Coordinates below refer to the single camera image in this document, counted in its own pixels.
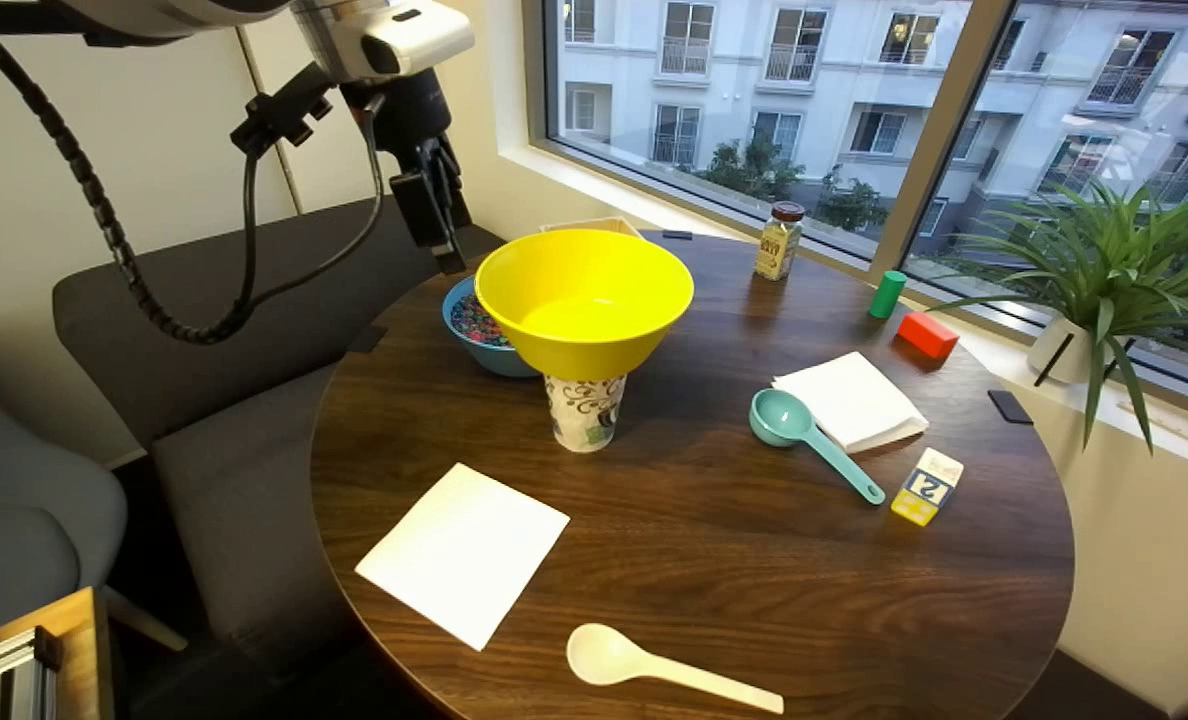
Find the white cup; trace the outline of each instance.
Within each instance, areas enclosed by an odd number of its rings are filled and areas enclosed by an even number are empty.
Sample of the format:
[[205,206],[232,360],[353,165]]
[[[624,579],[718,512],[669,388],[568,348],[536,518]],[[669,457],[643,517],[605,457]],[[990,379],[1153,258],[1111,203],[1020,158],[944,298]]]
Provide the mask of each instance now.
[[543,376],[557,444],[568,452],[602,452],[608,440],[616,440],[624,385],[630,376],[614,376],[614,379]]

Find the teal measuring spoon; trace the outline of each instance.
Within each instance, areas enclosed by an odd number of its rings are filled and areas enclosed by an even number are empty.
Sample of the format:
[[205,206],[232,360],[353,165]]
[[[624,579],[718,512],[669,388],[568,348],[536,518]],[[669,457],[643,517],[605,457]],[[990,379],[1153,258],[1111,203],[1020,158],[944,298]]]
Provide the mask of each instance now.
[[807,444],[836,474],[858,486],[867,502],[885,502],[885,486],[858,464],[841,444],[834,444],[815,417],[781,388],[760,388],[750,406],[753,436],[790,448]]

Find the black cable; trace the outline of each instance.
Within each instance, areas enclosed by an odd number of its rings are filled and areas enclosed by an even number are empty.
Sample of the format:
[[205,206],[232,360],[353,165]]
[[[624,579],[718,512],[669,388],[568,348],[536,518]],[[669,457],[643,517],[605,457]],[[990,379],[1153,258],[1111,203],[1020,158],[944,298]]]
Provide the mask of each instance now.
[[310,278],[318,278],[320,270],[338,267],[343,254],[353,254],[370,236],[374,227],[382,222],[382,213],[383,213],[383,173],[382,173],[382,158],[375,158],[375,133],[374,133],[374,115],[382,111],[382,105],[366,106],[362,115],[362,129],[366,129],[366,144],[370,144],[370,165],[374,165],[374,183],[375,183],[375,203],[366,218],[366,227],[338,251],[328,254],[326,264],[318,264],[313,270],[298,274],[298,278],[285,278],[262,297],[253,297],[256,286],[256,158],[262,155],[245,155],[245,274],[239,274],[239,292],[232,298],[232,307],[207,322],[207,328],[198,328],[198,322],[185,322],[175,320],[172,311],[164,311],[164,303],[155,298],[155,292],[149,286],[145,270],[140,270],[140,258],[131,251],[131,243],[125,238],[125,227],[116,218],[116,206],[95,175],[95,167],[90,165],[79,141],[73,135],[73,129],[65,124],[65,115],[50,105],[50,97],[32,84],[32,75],[18,63],[18,56],[0,42],[0,70],[18,84],[18,93],[25,97],[25,105],[32,106],[32,115],[46,124],[46,133],[56,141],[61,155],[70,158],[100,230],[103,230],[103,243],[112,251],[112,258],[125,267],[125,283],[130,292],[137,297],[140,311],[172,339],[187,339],[187,345],[217,345],[217,339],[230,339],[236,336],[249,315],[281,297],[281,292],[292,292]]

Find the wooden spoon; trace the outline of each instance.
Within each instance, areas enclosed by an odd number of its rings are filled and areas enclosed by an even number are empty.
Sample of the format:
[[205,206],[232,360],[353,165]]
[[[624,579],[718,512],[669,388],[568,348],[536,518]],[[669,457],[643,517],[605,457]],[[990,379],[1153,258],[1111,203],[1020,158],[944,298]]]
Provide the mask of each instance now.
[[632,635],[608,625],[582,625],[564,642],[564,659],[586,682],[624,682],[636,675],[657,675],[657,679],[672,679],[696,692],[713,692],[713,697],[785,717],[785,697],[694,667],[694,665],[676,665],[669,654],[652,654],[640,642],[632,642]]

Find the white paper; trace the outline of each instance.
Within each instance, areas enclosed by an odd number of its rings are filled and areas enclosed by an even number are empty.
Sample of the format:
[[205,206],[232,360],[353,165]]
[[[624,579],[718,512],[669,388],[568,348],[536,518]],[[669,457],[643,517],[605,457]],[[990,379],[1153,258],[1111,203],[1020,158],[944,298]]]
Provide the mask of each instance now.
[[358,571],[482,651],[564,523],[564,512],[458,464]]
[[895,444],[928,427],[915,403],[860,353],[778,376],[778,388],[804,399],[815,422],[848,452]]

